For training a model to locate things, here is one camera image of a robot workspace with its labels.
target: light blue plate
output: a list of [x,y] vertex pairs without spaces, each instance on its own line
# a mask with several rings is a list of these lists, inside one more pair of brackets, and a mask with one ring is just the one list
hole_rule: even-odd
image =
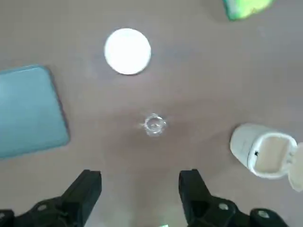
[[68,141],[49,71],[35,65],[0,72],[0,157],[53,148]]

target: green sponge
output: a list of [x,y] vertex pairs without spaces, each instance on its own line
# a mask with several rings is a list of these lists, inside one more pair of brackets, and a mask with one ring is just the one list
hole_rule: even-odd
[[274,0],[223,0],[229,20],[240,20],[259,13]]

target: white plastic cup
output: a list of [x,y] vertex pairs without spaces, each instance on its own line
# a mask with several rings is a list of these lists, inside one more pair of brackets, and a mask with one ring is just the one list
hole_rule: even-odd
[[303,190],[303,145],[292,136],[246,123],[233,132],[230,149],[254,175],[267,179],[288,175],[291,186]]

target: container flip lid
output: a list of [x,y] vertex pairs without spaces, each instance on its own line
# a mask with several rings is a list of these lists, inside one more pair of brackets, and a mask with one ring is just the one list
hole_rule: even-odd
[[299,143],[294,151],[292,164],[289,167],[288,180],[294,190],[303,190],[303,143]]

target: white lid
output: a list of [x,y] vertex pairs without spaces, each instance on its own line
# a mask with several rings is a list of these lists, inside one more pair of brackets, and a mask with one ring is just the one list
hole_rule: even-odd
[[147,38],[131,28],[113,32],[104,47],[107,63],[124,75],[133,75],[145,69],[151,59],[151,52]]
[[288,171],[288,180],[297,192],[303,190],[303,143],[299,143],[292,156],[292,164]]

